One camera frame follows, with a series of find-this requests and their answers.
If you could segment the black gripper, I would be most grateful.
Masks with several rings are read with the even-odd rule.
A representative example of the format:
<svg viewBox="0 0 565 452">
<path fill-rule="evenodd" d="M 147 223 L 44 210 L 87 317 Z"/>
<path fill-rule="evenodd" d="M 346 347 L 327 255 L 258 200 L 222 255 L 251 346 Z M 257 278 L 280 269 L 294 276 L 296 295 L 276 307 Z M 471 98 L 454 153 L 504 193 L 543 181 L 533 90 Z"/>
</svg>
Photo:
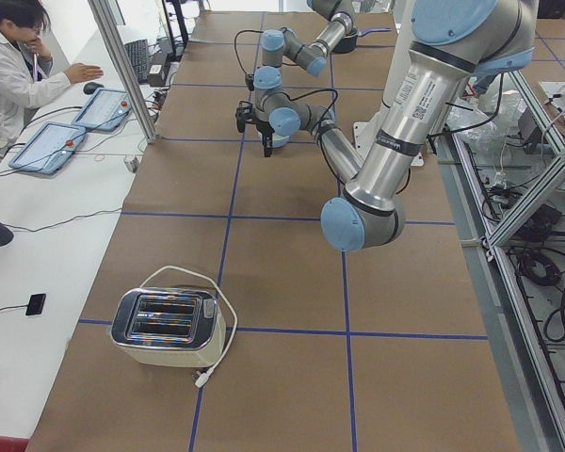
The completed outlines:
<svg viewBox="0 0 565 452">
<path fill-rule="evenodd" d="M 261 134 L 264 147 L 264 157 L 272 156 L 274 130 L 268 121 L 258 118 L 253 104 L 248 101 L 240 101 L 235 110 L 236 128 L 239 133 L 244 133 L 247 125 L 253 125 Z"/>
<path fill-rule="evenodd" d="M 245 84 L 246 87 L 249 91 L 255 91 L 255 87 L 254 87 L 254 74 L 253 73 L 246 73 L 245 77 Z"/>
</svg>

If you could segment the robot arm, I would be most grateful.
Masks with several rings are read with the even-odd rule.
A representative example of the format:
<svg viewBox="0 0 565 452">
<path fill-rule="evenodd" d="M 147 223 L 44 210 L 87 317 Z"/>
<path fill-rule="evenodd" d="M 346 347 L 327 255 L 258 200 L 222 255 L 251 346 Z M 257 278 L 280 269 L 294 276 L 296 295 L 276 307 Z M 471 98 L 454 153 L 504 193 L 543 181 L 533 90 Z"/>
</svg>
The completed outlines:
<svg viewBox="0 0 565 452">
<path fill-rule="evenodd" d="M 311 76 L 319 76 L 326 67 L 331 51 L 348 37 L 355 28 L 355 9 L 351 1 L 315 0 L 307 6 L 326 19 L 328 24 L 311 42 L 302 42 L 290 27 L 268 29 L 262 32 L 262 66 L 254 73 L 245 73 L 249 91 L 255 91 L 259 84 L 266 89 L 280 85 L 278 70 L 286 57 Z"/>
<path fill-rule="evenodd" d="M 327 21 L 312 42 L 288 28 L 264 32 L 263 63 L 252 79 L 255 100 L 238 109 L 239 127 L 254 122 L 265 145 L 273 136 L 308 132 L 320 146 L 343 192 L 327 201 L 320 224 L 328 242 L 357 251 L 394 241 L 405 215 L 397 191 L 428 136 L 445 121 L 449 105 L 476 75 L 527 66 L 534 52 L 535 1 L 411 1 L 404 10 L 379 112 L 368 123 L 364 150 L 344 136 L 323 106 L 292 100 L 283 90 L 285 59 L 311 75 L 355 25 L 348 1 L 314 1 Z"/>
</svg>

